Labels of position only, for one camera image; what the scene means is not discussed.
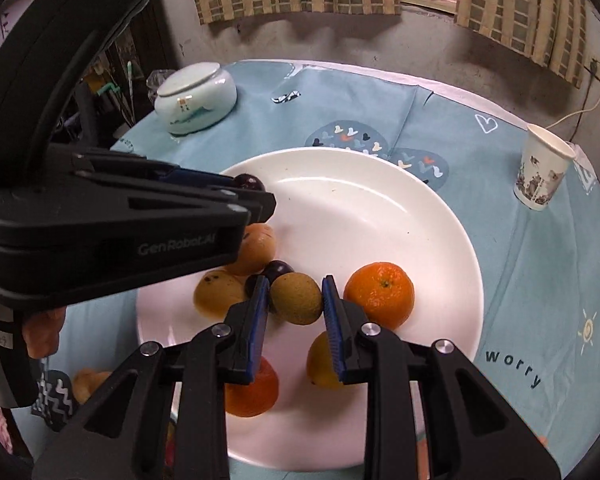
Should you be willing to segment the tan oval pear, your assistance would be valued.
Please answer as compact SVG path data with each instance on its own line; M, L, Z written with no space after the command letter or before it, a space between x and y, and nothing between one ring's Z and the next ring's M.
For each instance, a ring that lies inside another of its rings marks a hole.
M109 376L109 370L79 370L72 381L72 392L78 403L83 405Z

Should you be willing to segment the checked beige curtain right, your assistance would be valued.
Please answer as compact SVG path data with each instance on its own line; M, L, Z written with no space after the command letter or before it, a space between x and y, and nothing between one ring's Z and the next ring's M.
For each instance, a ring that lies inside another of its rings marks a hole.
M582 84L586 0L457 0L455 23Z

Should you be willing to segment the tan round pear with stem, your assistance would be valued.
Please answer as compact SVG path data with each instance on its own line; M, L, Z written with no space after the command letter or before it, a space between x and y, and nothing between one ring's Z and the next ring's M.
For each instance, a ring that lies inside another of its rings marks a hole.
M228 273L249 275L260 272L275 257L277 240L266 223L253 223L245 228L237 260L224 266Z

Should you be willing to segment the dark purple plum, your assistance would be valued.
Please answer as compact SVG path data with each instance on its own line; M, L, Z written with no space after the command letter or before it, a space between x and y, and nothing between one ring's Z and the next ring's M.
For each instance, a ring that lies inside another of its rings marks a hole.
M254 290L256 289L258 279L261 277L260 274L251 274L246 278L244 283L244 293L247 299L250 299L253 295ZM268 295L268 312L274 313L275 308L272 303L271 295Z
M238 188L244 188L251 191L264 191L265 186L262 181L252 174L238 174L233 178L235 185Z
M273 284L281 276L294 272L294 268L283 260L272 260L262 270L261 274Z

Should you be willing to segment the small yellow round fruit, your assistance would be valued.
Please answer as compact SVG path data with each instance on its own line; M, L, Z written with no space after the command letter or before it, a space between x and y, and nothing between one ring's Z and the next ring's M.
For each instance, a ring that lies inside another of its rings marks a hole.
M320 333L312 342L306 356L306 376L312 385L328 390L344 387L332 367L332 352L326 332Z

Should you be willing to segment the small olive brown fruit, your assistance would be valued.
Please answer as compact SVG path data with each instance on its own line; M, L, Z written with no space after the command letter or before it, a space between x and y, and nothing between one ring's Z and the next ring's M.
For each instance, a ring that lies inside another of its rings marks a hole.
M276 278L270 290L276 313L286 322L310 325L322 315L322 296L309 275L291 272Z

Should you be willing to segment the pale blue lidded ceramic jar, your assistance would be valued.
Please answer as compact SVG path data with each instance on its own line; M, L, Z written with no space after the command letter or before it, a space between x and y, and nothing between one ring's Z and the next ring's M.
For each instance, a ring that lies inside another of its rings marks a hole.
M215 125L233 110L237 87L217 62L181 68L160 84L154 107L168 133L186 136Z

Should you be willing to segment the patterned paper cup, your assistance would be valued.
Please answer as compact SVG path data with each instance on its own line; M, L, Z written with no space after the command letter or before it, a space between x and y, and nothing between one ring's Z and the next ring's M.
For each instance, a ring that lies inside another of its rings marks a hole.
M524 206L540 211L553 198L576 152L543 127L528 124L527 131L514 193Z

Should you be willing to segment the orange tangerine on plate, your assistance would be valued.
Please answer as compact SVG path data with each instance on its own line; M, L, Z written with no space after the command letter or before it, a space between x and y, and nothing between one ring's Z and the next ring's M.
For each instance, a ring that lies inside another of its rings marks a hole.
M400 266L373 262L350 276L343 298L360 306L370 322L396 330L413 312L415 287Z

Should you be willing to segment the blue patterned tablecloth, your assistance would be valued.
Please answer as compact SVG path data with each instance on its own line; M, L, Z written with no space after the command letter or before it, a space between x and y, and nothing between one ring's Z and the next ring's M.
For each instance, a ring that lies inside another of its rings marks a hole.
M589 472L600 436L600 186L583 157L540 211L514 181L527 133L428 82L307 62L230 64L234 110L183 139L143 119L120 152L200 170L299 146L376 154L436 192L483 282L479 370L547 438L563 474Z

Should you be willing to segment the pale yellow round fruit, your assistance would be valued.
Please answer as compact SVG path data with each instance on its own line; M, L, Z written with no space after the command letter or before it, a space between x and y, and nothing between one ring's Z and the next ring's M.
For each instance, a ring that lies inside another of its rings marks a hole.
M194 307L201 314L214 320L222 320L230 307L245 300L244 285L223 270L213 270L204 274L193 294Z

